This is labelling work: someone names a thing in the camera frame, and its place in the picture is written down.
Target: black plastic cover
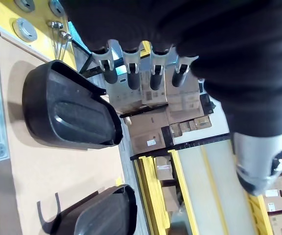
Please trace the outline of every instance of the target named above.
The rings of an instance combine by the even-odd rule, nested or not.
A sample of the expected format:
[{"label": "black plastic cover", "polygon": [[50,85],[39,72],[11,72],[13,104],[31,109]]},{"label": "black plastic cover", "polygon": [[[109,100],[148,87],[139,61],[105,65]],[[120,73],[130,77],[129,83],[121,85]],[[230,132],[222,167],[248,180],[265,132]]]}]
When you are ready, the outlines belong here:
[{"label": "black plastic cover", "polygon": [[95,148],[119,144],[122,128],[114,108],[97,87],[61,61],[32,70],[23,86],[23,114],[43,144]]},{"label": "black plastic cover", "polygon": [[55,234],[133,235],[136,224],[135,192],[129,185],[122,185],[109,188],[64,214]]}]

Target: gray plastic part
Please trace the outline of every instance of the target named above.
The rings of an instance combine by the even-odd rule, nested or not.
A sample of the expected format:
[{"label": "gray plastic part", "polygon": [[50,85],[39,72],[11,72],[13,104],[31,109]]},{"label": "gray plastic part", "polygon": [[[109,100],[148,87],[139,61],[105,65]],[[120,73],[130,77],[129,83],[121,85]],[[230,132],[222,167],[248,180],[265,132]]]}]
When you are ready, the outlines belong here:
[{"label": "gray plastic part", "polygon": [[33,0],[15,0],[15,3],[24,12],[29,13],[35,10]]},{"label": "gray plastic part", "polygon": [[63,17],[65,15],[63,6],[60,4],[58,0],[49,0],[48,5],[55,16]]},{"label": "gray plastic part", "polygon": [[13,28],[17,36],[25,42],[33,42],[38,39],[34,26],[24,18],[18,18],[13,22]]}]

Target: metal bracket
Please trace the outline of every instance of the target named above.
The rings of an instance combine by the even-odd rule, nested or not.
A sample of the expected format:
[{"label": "metal bracket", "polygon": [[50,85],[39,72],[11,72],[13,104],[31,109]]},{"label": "metal bracket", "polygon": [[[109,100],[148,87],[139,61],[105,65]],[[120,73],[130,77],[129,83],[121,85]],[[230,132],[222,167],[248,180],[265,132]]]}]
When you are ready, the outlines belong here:
[{"label": "metal bracket", "polygon": [[168,58],[170,50],[167,54],[157,55],[154,51],[151,50],[151,73],[152,75],[156,74],[155,68],[156,66],[161,66],[159,75],[162,75],[165,70],[166,61]]},{"label": "metal bracket", "polygon": [[136,71],[134,73],[138,73],[140,69],[140,49],[135,53],[128,53],[123,51],[122,57],[127,68],[127,73],[131,73],[129,64],[135,64]]},{"label": "metal bracket", "polygon": [[113,59],[111,48],[109,48],[108,51],[104,54],[96,54],[92,52],[92,56],[95,59],[96,63],[100,66],[103,72],[106,71],[103,61],[107,61],[109,65],[109,69],[111,71],[114,70],[114,59]]},{"label": "metal bracket", "polygon": [[181,65],[187,65],[187,69],[184,72],[184,74],[186,74],[189,71],[190,64],[198,58],[199,58],[199,56],[195,56],[195,57],[179,57],[179,56],[177,56],[176,68],[175,68],[176,73],[180,72]]}]

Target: black sleeve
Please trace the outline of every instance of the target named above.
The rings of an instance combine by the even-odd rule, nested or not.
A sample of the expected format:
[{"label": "black sleeve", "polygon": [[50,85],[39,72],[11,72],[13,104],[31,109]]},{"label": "black sleeve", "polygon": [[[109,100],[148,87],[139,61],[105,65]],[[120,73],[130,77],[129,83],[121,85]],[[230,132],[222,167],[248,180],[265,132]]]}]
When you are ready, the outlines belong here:
[{"label": "black sleeve", "polygon": [[173,44],[222,103],[231,132],[282,134],[282,0],[61,0],[90,48]]}]

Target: metal pin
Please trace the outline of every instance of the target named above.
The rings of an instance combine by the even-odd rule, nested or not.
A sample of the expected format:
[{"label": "metal pin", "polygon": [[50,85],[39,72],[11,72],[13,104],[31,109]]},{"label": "metal pin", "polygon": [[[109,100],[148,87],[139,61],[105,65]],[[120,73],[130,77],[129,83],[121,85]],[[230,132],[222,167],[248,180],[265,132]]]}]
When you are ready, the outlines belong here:
[{"label": "metal pin", "polygon": [[48,21],[48,22],[47,22],[47,25],[48,25],[48,27],[50,27],[51,30],[52,30],[53,44],[54,44],[54,54],[55,54],[55,59],[56,59],[57,51],[56,51],[56,43],[55,43],[54,29],[57,29],[57,28],[58,28],[58,24],[57,24],[57,22],[55,22],[55,21]]},{"label": "metal pin", "polygon": [[55,55],[55,59],[59,59],[59,55],[58,55],[58,42],[59,42],[59,38],[60,38],[60,29],[64,28],[64,24],[56,21],[57,23],[57,45],[56,45],[56,55]]},{"label": "metal pin", "polygon": [[72,36],[70,34],[66,34],[65,39],[66,39],[66,44],[65,44],[65,48],[64,48],[64,52],[63,52],[63,56],[62,56],[62,61],[64,60],[66,48],[67,48],[68,42],[70,42],[72,40]]},{"label": "metal pin", "polygon": [[61,46],[60,46],[59,54],[58,54],[58,59],[60,59],[61,58],[61,54],[62,54],[63,42],[66,40],[65,36],[67,35],[67,32],[65,32],[63,30],[60,30],[58,35],[61,38]]}]

